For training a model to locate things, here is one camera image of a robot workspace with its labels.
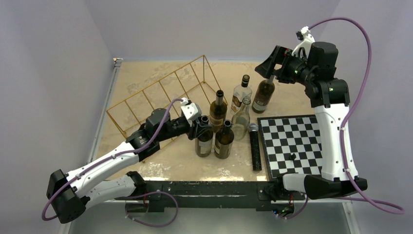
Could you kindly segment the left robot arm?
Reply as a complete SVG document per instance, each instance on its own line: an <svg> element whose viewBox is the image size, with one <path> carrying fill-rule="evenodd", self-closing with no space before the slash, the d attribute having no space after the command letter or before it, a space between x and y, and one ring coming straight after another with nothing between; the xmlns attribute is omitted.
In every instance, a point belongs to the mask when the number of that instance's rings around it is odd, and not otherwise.
<svg viewBox="0 0 413 234"><path fill-rule="evenodd" d="M159 151L161 141L180 135L193 140L210 128L208 116L202 115L194 103L181 106L181 115L176 119L170 118L169 108L155 109L137 131L106 155L67 173L61 169L51 173L42 219L56 218L65 224L104 201L142 198L146 182L139 173L130 172L118 180L108 177Z"/></svg>

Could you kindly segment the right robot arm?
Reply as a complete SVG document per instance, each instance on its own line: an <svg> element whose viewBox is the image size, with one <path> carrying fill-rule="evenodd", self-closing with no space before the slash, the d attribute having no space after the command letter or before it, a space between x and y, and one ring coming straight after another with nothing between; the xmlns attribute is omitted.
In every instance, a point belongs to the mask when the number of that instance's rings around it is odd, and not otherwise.
<svg viewBox="0 0 413 234"><path fill-rule="evenodd" d="M279 198L286 198L292 191L305 193L310 199L344 197L368 187L367 180L359 177L351 155L347 128L350 94L347 82L335 77L337 57L337 47L329 42L314 42L296 55L278 45L255 69L266 79L302 84L320 129L320 175L279 175L273 186Z"/></svg>

